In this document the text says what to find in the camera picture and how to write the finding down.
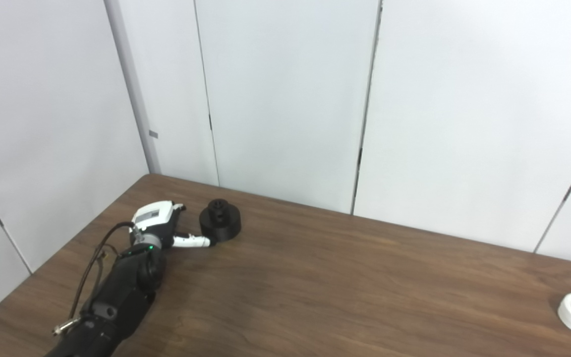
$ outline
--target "black round base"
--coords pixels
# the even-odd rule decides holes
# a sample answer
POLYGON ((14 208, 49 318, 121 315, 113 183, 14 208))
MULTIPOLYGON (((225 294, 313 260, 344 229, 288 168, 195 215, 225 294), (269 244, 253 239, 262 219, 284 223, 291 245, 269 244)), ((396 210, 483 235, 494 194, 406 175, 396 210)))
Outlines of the black round base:
POLYGON ((233 239, 242 230, 239 209, 225 199, 213 199, 200 213, 202 235, 215 242, 233 239))

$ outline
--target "brown tabletop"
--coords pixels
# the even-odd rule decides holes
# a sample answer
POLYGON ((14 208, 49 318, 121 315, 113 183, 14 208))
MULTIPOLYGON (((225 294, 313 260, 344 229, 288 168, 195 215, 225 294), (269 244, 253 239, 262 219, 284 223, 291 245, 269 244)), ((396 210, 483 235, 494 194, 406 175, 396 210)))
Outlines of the brown tabletop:
MULTIPOLYGON (((154 306, 114 356, 571 356, 555 312, 571 262, 149 175, 0 303, 0 357, 54 347, 50 330, 115 223, 172 199, 188 206, 178 230, 199 233, 216 197, 241 209, 242 233, 168 250, 154 306)), ((127 233, 110 242, 126 248, 127 233)))

